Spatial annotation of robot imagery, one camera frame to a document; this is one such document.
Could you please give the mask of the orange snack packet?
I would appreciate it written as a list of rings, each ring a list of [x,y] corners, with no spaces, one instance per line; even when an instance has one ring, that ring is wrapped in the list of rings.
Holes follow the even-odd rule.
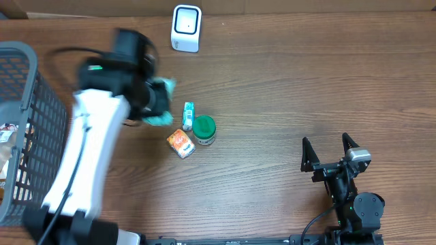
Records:
[[[177,129],[173,134],[171,134],[167,138],[167,142],[182,159],[190,156],[196,150],[195,144],[181,129]]]

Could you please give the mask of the green lid jar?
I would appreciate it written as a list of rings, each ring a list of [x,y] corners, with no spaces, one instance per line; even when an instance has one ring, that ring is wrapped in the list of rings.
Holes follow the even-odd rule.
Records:
[[[207,146],[215,141],[217,127],[210,116],[201,115],[194,120],[192,131],[197,142]]]

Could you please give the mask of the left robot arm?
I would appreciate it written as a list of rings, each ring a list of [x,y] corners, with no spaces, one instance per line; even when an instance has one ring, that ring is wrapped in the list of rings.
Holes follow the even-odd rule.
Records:
[[[138,31],[119,29],[110,52],[92,50],[78,69],[72,126],[60,168],[23,225],[37,244],[145,244],[146,236],[102,221],[104,182],[121,127],[163,118],[173,81],[155,76],[157,51]]]

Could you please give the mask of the small teal white carton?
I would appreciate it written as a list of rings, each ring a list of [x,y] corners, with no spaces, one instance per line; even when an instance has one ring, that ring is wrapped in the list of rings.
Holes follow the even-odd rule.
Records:
[[[194,102],[185,102],[183,108],[182,129],[184,131],[191,131],[193,121],[195,119],[195,105]]]

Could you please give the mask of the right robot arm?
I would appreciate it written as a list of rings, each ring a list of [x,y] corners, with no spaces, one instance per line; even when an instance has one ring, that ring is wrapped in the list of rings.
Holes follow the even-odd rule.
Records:
[[[344,156],[335,163],[321,163],[309,139],[302,139],[300,170],[311,172],[313,182],[323,182],[332,207],[312,219],[300,235],[291,239],[299,244],[383,244],[377,234],[386,202],[376,194],[359,192],[354,178],[366,171],[371,153],[359,146],[347,133],[342,134]],[[323,234],[309,235],[311,226],[335,212],[338,225],[327,227]]]

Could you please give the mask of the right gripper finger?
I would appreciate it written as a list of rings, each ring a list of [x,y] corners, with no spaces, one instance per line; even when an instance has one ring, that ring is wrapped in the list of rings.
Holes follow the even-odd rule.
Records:
[[[346,153],[351,148],[360,147],[347,133],[342,134],[342,142],[343,142],[344,153]]]
[[[304,137],[302,139],[302,160],[300,170],[302,172],[312,172],[314,167],[319,164],[320,160],[318,159],[309,139]]]

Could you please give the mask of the teal snack bar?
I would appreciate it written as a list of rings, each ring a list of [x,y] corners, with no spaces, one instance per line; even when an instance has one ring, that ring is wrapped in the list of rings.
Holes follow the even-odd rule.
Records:
[[[165,82],[166,88],[168,90],[170,102],[172,101],[172,95],[173,95],[174,89],[176,87],[176,80],[175,79],[154,76],[154,77],[150,78],[149,80],[152,80],[152,81],[162,80],[163,82]],[[147,123],[147,124],[152,125],[152,126],[168,126],[168,125],[172,124],[173,116],[171,115],[170,109],[169,109],[168,111],[164,112],[162,116],[142,118],[142,121],[144,123]]]

